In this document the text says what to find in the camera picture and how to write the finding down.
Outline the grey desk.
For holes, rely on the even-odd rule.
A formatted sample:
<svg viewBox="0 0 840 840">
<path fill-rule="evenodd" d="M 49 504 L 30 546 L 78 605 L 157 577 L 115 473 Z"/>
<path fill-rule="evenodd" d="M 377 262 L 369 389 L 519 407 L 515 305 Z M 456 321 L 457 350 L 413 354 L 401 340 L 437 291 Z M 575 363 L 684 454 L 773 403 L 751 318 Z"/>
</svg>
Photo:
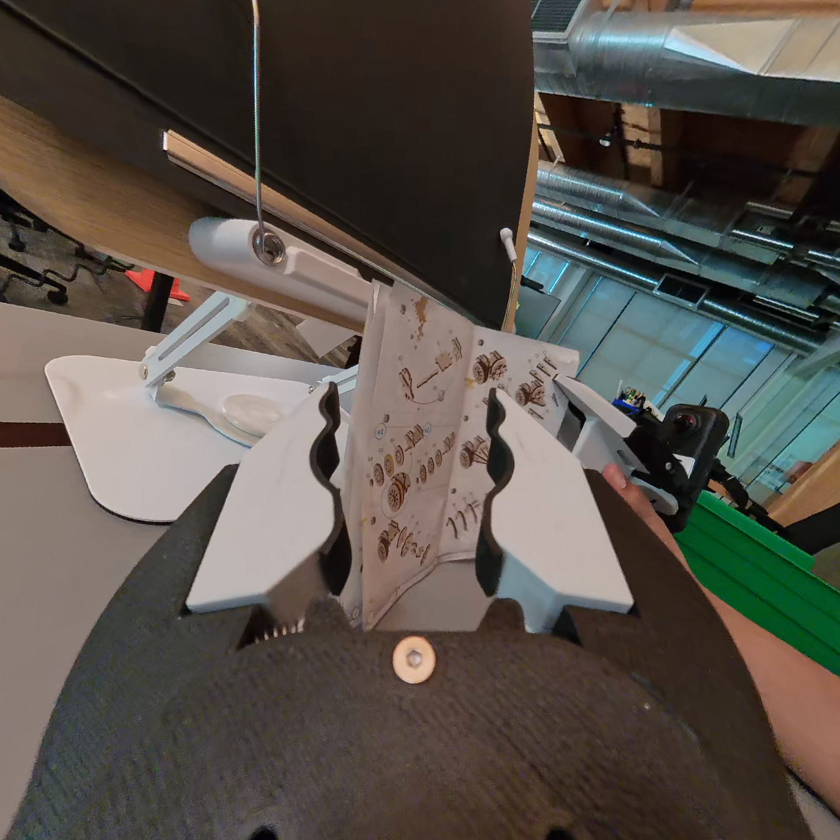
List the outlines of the grey desk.
<svg viewBox="0 0 840 840">
<path fill-rule="evenodd" d="M 49 361 L 140 361 L 163 336 L 2 304 L 2 423 L 58 424 Z M 56 699 L 104 607 L 163 528 L 92 498 L 69 446 L 2 448 L 2 836 L 26 790 Z"/>
</svg>

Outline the person's right hand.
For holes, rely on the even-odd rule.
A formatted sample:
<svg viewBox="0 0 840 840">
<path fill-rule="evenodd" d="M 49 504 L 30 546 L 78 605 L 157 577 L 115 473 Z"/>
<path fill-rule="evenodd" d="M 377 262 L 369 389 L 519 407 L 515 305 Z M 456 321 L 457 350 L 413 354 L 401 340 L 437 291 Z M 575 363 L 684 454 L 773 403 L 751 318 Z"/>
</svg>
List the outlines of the person's right hand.
<svg viewBox="0 0 840 840">
<path fill-rule="evenodd" d="M 610 487 L 624 499 L 625 503 L 636 513 L 642 522 L 668 547 L 677 560 L 684 567 L 688 568 L 686 558 L 680 551 L 673 535 L 669 532 L 665 523 L 643 492 L 630 482 L 616 465 L 607 465 L 602 471 L 602 476 Z"/>
</svg>

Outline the black office chair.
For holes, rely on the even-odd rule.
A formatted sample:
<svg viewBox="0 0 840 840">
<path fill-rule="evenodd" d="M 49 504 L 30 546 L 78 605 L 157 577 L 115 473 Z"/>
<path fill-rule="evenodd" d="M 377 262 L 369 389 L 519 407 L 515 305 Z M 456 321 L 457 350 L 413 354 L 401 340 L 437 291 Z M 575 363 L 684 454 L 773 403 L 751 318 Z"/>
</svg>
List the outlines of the black office chair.
<svg viewBox="0 0 840 840">
<path fill-rule="evenodd" d="M 1 302 L 8 303 L 7 290 L 14 282 L 25 284 L 36 289 L 47 289 L 46 298 L 49 302 L 59 306 L 68 303 L 68 285 L 77 280 L 79 273 L 85 270 L 93 277 L 103 277 L 111 270 L 124 273 L 127 270 L 134 270 L 138 266 L 123 262 L 110 255 L 90 251 L 81 241 L 59 231 L 56 227 L 29 211 L 17 200 L 12 198 L 5 191 L 1 191 L 1 218 L 2 223 L 9 229 L 7 249 L 17 255 L 27 250 L 27 244 L 20 235 L 20 229 L 26 228 L 38 234 L 56 234 L 74 246 L 74 256 L 77 263 L 69 275 L 62 275 L 55 269 L 36 269 L 27 266 L 19 258 L 13 255 L 1 254 Z"/>
</svg>

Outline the green plastic bin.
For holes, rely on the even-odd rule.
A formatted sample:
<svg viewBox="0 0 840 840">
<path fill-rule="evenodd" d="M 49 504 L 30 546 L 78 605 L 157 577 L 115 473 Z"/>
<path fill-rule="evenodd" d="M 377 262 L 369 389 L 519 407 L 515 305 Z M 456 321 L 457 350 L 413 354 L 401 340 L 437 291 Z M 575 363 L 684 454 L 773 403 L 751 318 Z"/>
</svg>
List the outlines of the green plastic bin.
<svg viewBox="0 0 840 840">
<path fill-rule="evenodd" d="M 839 592 L 812 572 L 811 555 L 708 491 L 675 539 L 712 594 L 839 675 Z"/>
</svg>

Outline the black table legs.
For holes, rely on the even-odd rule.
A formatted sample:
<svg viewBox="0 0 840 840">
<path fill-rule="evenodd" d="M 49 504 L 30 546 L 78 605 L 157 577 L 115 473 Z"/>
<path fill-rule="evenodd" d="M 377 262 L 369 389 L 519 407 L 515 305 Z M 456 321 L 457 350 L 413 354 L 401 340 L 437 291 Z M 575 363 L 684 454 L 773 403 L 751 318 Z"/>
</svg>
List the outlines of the black table legs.
<svg viewBox="0 0 840 840">
<path fill-rule="evenodd" d="M 141 330 L 152 333 L 161 332 L 174 280 L 173 276 L 158 271 L 151 272 L 150 290 L 140 321 Z"/>
</svg>

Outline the white metal stand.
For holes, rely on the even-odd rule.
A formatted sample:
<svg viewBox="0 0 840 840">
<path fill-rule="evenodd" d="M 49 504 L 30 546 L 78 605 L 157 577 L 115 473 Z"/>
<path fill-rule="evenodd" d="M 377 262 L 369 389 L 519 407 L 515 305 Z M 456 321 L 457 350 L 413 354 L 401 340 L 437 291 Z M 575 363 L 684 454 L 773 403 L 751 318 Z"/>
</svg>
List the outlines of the white metal stand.
<svg viewBox="0 0 840 840">
<path fill-rule="evenodd" d="M 237 464 L 310 395 L 306 382 L 185 367 L 186 357 L 249 317 L 233 280 L 322 315 L 331 349 L 363 325 L 371 283 L 316 246 L 256 220 L 203 217 L 189 243 L 228 277 L 142 361 L 94 355 L 51 360 L 45 376 L 93 499 L 149 523 L 175 520 L 223 467 Z"/>
</svg>

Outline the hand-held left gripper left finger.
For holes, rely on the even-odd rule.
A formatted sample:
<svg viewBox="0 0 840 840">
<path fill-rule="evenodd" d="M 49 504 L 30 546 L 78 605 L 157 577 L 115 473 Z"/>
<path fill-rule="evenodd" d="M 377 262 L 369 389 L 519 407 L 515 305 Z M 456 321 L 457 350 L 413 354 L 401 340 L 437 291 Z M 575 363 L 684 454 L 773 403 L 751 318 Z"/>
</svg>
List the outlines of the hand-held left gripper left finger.
<svg viewBox="0 0 840 840">
<path fill-rule="evenodd" d="M 320 385 L 242 458 L 186 597 L 190 613 L 260 606 L 299 624 L 310 601 L 340 599 L 351 572 L 346 421 L 336 384 Z"/>
</svg>

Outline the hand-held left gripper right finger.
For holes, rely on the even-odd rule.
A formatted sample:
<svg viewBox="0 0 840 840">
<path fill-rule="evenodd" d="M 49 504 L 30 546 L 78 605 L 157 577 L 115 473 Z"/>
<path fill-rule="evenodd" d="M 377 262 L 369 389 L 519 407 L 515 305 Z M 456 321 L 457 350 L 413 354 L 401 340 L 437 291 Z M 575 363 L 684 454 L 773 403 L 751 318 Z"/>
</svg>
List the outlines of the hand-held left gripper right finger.
<svg viewBox="0 0 840 840">
<path fill-rule="evenodd" d="M 519 604 L 532 634 L 551 633 L 565 607 L 629 613 L 634 598 L 580 461 L 497 388 L 486 432 L 481 590 Z"/>
</svg>

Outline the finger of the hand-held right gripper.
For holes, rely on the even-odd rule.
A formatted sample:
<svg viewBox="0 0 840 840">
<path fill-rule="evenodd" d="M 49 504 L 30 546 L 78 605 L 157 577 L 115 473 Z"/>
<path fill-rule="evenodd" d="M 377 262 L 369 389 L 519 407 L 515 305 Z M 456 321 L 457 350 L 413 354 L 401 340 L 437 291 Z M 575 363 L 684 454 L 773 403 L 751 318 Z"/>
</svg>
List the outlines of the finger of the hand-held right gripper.
<svg viewBox="0 0 840 840">
<path fill-rule="evenodd" d="M 676 479 L 634 469 L 630 474 L 630 480 L 642 491 L 658 514 L 664 517 L 673 517 L 677 514 L 680 483 Z"/>
<path fill-rule="evenodd" d="M 627 442 L 636 429 L 633 420 L 567 375 L 554 376 L 554 396 L 563 408 L 557 438 L 583 468 L 603 471 L 614 465 L 635 471 L 636 456 Z"/>
</svg>

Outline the silver ventilation duct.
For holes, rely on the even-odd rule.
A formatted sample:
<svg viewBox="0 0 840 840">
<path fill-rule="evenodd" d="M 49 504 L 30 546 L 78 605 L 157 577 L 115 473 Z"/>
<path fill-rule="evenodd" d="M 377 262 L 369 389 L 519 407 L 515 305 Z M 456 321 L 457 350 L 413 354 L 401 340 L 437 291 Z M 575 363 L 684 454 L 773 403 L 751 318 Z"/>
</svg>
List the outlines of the silver ventilation duct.
<svg viewBox="0 0 840 840">
<path fill-rule="evenodd" d="M 529 243 L 838 357 L 838 2 L 532 2 Z"/>
</svg>

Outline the illustrated instruction booklet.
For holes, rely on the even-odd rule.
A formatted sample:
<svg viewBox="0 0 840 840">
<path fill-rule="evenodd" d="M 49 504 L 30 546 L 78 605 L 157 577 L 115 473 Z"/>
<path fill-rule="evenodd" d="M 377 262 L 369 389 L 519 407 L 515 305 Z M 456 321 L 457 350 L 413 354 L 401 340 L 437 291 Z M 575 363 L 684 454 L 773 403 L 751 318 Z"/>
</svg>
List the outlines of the illustrated instruction booklet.
<svg viewBox="0 0 840 840">
<path fill-rule="evenodd" d="M 472 560 L 491 481 L 490 391 L 512 397 L 556 436 L 556 375 L 577 350 L 482 328 L 401 283 L 375 282 L 345 454 L 353 562 L 341 595 L 372 629 L 439 564 Z"/>
</svg>

